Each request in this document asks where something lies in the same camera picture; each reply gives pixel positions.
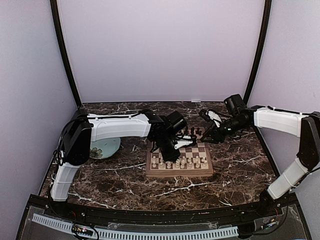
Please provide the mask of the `white chess king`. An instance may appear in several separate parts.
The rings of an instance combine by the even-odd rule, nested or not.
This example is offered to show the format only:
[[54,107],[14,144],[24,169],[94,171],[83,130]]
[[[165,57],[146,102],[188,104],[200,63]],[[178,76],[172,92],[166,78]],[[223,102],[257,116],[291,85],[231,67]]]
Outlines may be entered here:
[[179,160],[179,159],[177,159],[177,160],[175,161],[174,168],[175,168],[175,169],[180,169],[180,160]]

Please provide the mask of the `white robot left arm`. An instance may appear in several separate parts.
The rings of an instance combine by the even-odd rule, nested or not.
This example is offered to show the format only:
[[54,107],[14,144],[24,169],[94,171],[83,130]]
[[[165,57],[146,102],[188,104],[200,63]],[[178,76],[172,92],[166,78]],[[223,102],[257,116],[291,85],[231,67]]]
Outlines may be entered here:
[[63,128],[53,157],[58,162],[57,172],[49,196],[51,210],[60,218],[67,218],[70,206],[64,201],[80,166],[90,157],[91,144],[107,142],[107,152],[113,155],[120,147],[121,138],[147,138],[159,149],[165,161],[176,161],[180,156],[181,138],[177,133],[186,127],[184,117],[174,111],[157,115],[149,109],[134,114],[98,115],[77,111]]

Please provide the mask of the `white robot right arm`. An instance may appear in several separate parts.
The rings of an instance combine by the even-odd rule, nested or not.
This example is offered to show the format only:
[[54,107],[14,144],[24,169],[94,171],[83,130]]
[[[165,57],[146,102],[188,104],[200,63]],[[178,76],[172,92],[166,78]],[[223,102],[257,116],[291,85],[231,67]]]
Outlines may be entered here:
[[246,128],[257,128],[273,157],[291,157],[276,160],[283,171],[266,189],[266,198],[255,205],[255,213],[266,217],[275,208],[273,200],[280,198],[311,173],[320,163],[320,113],[290,112],[255,105],[235,109],[231,117],[222,120],[214,110],[201,110],[199,115],[211,123],[201,141],[222,144]]

